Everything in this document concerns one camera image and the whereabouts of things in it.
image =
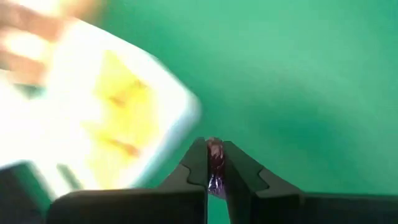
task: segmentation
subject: small purple object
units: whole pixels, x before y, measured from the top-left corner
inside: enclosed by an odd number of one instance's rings
[[[209,138],[206,142],[210,164],[208,193],[225,199],[223,142],[218,138]]]

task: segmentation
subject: green screen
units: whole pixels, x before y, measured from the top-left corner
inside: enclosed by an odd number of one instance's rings
[[[112,0],[101,27],[158,57],[232,140],[312,192],[398,194],[398,1]],[[209,223],[227,223],[210,198]]]

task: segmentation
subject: yellow liquid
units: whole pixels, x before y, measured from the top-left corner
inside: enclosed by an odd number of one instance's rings
[[[106,51],[95,97],[103,104],[104,120],[85,122],[94,149],[87,158],[100,187],[115,188],[121,170],[136,160],[158,133],[155,93]]]

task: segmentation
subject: white container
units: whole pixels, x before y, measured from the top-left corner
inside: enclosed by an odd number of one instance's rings
[[[113,58],[114,63],[104,68],[104,64],[107,64],[110,58]],[[144,99],[150,99],[148,100],[150,103],[143,103],[145,100],[132,101],[138,102],[138,105],[150,105],[147,106],[150,112],[141,113],[140,118],[151,114],[153,121],[150,124],[156,128],[153,132],[148,131],[152,133],[149,134],[149,138],[137,137],[143,133],[140,130],[149,125],[127,125],[126,142],[130,141],[131,136],[133,142],[140,142],[139,147],[130,144],[138,149],[140,154],[135,156],[134,160],[129,160],[127,165],[118,167],[121,162],[115,158],[123,156],[113,152],[104,153],[102,156],[96,156],[101,165],[93,168],[87,159],[95,154],[98,148],[95,143],[97,140],[89,135],[88,129],[82,124],[100,127],[98,128],[100,130],[109,126],[105,124],[104,119],[108,119],[110,117],[108,114],[114,112],[105,112],[108,111],[103,103],[106,97],[94,94],[98,93],[98,80],[103,77],[103,71],[107,69],[114,71],[115,77],[123,73],[122,78],[129,79],[125,75],[127,69],[132,77],[138,79],[139,86],[143,89],[139,93],[147,95]],[[47,76],[45,94],[39,99],[26,101],[30,112],[25,118],[29,122],[24,126],[24,133],[29,136],[29,140],[18,146],[26,147],[28,144],[34,150],[26,152],[26,149],[16,149],[24,152],[15,159],[33,160],[38,173],[44,179],[44,184],[53,189],[53,197],[59,197],[70,190],[65,181],[56,177],[59,174],[59,171],[55,171],[57,164],[67,165],[84,189],[121,189],[140,184],[162,162],[166,154],[170,153],[170,149],[178,143],[199,116],[199,104],[195,96],[153,56],[83,21],[71,21],[67,27],[67,31],[56,46]],[[109,82],[114,82],[115,86],[124,85],[124,82],[118,83],[118,78]],[[126,117],[129,117],[134,113],[122,114],[127,114]],[[149,124],[140,118],[130,121]],[[106,139],[120,138],[122,131],[115,133],[118,136],[113,136],[111,131],[106,132]],[[101,169],[107,173],[108,180],[96,178],[95,173]]]

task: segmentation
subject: finger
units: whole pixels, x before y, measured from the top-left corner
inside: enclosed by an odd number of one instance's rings
[[[14,27],[50,41],[57,40],[63,28],[60,17],[46,16],[19,4],[3,2],[0,3],[0,9],[0,23],[3,27]]]
[[[51,44],[46,40],[13,28],[0,32],[0,60],[12,76],[12,82],[38,84],[49,62]]]
[[[50,17],[63,16],[61,0],[6,0],[8,3],[24,6],[30,10]]]
[[[60,0],[63,13],[79,19],[95,13],[102,4],[102,0]]]

